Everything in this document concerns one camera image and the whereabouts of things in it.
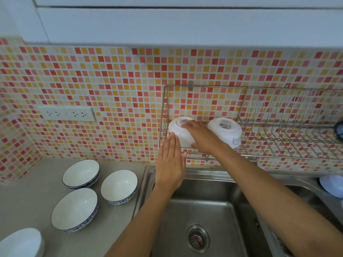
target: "hand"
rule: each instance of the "hand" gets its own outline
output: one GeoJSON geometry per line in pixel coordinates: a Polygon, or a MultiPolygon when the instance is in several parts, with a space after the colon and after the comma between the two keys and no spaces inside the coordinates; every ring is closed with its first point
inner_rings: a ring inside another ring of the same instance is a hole
{"type": "Polygon", "coordinates": [[[185,177],[186,155],[181,155],[180,140],[172,132],[158,150],[155,188],[174,193],[185,177]]]}
{"type": "Polygon", "coordinates": [[[225,146],[225,143],[208,129],[203,122],[191,120],[181,125],[181,127],[189,131],[195,140],[192,148],[197,149],[199,152],[214,155],[217,148],[225,146]]]}

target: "person's left hand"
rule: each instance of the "person's left hand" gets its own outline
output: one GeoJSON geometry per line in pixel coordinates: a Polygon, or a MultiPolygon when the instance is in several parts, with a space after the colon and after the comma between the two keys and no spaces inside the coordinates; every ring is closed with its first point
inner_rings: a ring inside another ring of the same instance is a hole
{"type": "Polygon", "coordinates": [[[172,132],[158,150],[155,188],[166,190],[170,196],[174,193],[185,177],[186,155],[181,155],[180,140],[172,132]]]}

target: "person's right arm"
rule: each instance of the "person's right arm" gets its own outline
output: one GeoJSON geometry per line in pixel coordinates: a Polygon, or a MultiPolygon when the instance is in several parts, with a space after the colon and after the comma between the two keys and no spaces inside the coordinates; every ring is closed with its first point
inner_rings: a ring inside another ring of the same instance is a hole
{"type": "Polygon", "coordinates": [[[203,123],[182,125],[192,145],[213,155],[239,185],[249,203],[297,257],[342,257],[343,235],[310,205],[264,170],[238,155],[203,123]]]}

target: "sink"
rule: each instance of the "sink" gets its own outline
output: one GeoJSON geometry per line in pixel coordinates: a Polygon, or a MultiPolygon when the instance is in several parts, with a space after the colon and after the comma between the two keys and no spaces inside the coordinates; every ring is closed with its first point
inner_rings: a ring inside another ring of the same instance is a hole
{"type": "MultiPolygon", "coordinates": [[[[272,173],[343,232],[339,199],[326,193],[313,177],[272,173]]],[[[149,197],[155,166],[144,172],[134,215],[149,197]]],[[[251,207],[226,171],[187,169],[162,216],[151,257],[293,256],[251,207]]]]}

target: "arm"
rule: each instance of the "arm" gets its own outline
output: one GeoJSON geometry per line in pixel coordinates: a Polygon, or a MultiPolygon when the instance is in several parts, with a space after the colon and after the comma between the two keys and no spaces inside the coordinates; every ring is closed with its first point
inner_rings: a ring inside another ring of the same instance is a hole
{"type": "Polygon", "coordinates": [[[249,203],[298,257],[339,257],[343,235],[275,178],[238,155],[197,121],[186,128],[195,140],[192,147],[213,155],[239,185],[249,203]]]}
{"type": "Polygon", "coordinates": [[[160,145],[155,187],[105,257],[148,257],[162,214],[186,172],[186,154],[181,156],[180,141],[174,133],[160,145]]]}

